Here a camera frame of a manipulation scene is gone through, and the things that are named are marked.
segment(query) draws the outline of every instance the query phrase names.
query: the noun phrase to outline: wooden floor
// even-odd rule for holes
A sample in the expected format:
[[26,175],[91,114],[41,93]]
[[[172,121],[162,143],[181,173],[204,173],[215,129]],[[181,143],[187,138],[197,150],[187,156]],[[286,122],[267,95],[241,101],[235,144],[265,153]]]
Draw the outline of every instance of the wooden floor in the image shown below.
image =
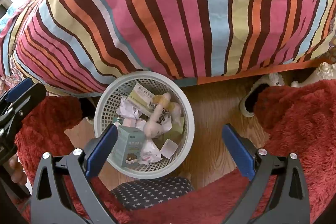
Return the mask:
[[[309,73],[300,71],[298,78],[304,79]],[[285,82],[290,83],[297,74],[286,72],[282,75]],[[174,174],[190,172],[192,184],[197,189],[232,171],[235,164],[221,139],[221,128],[226,123],[231,123],[241,136],[249,138],[256,147],[263,146],[267,134],[256,118],[243,117],[238,108],[240,100],[257,79],[258,76],[182,88],[194,112],[195,137],[189,155]],[[93,126],[86,120],[66,133],[75,147],[84,147],[94,137]],[[100,179],[109,190],[132,180],[108,163],[105,163]]]

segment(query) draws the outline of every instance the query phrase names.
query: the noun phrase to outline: striped fabric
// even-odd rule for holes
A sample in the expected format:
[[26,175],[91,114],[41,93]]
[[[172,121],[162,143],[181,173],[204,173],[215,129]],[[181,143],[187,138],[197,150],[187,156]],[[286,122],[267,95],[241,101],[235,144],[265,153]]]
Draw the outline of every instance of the striped fabric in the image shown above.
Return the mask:
[[30,0],[0,34],[0,75],[11,73],[12,62],[50,92],[91,96],[137,70],[191,85],[213,76],[301,68],[329,49],[335,5],[335,0]]

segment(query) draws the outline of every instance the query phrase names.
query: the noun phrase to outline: star-patterned fabric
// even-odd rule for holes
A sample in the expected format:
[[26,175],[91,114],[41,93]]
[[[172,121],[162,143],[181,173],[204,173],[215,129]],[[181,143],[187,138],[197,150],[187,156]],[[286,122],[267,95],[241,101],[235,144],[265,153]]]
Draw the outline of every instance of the star-patterned fabric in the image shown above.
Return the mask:
[[132,211],[179,198],[193,190],[188,179],[170,177],[125,182],[114,188],[111,193],[126,209]]

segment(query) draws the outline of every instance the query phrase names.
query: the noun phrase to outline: finger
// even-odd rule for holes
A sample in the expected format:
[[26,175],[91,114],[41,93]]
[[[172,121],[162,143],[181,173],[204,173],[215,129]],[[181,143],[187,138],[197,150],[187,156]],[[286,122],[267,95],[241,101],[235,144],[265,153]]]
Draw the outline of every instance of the finger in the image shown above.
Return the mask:
[[13,174],[11,175],[11,179],[13,182],[18,183],[20,182],[22,176],[23,176],[23,167],[21,164],[19,164],[16,169],[14,170]]
[[21,178],[21,180],[19,181],[19,184],[20,184],[20,185],[26,185],[27,181],[28,181],[28,179],[27,179],[27,175],[26,175],[26,173],[23,173],[23,174],[22,174],[22,178]]
[[17,155],[15,154],[13,157],[9,159],[9,167],[15,170],[17,163],[19,162],[19,159]]

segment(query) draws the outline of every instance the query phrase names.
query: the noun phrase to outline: white plastic basket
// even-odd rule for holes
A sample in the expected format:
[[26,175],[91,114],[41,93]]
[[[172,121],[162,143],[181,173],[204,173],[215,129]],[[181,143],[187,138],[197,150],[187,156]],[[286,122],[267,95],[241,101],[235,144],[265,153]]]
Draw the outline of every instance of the white plastic basket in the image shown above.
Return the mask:
[[113,117],[118,117],[116,109],[120,106],[122,96],[128,96],[136,83],[141,84],[155,95],[170,92],[171,101],[179,102],[183,108],[184,128],[183,139],[175,154],[170,158],[146,165],[139,165],[134,168],[118,167],[111,155],[107,161],[121,173],[137,179],[155,179],[165,176],[174,171],[188,155],[194,140],[195,123],[191,105],[183,91],[167,77],[150,71],[137,71],[123,75],[116,79],[101,96],[95,117],[94,133],[99,137],[104,129],[112,122]]

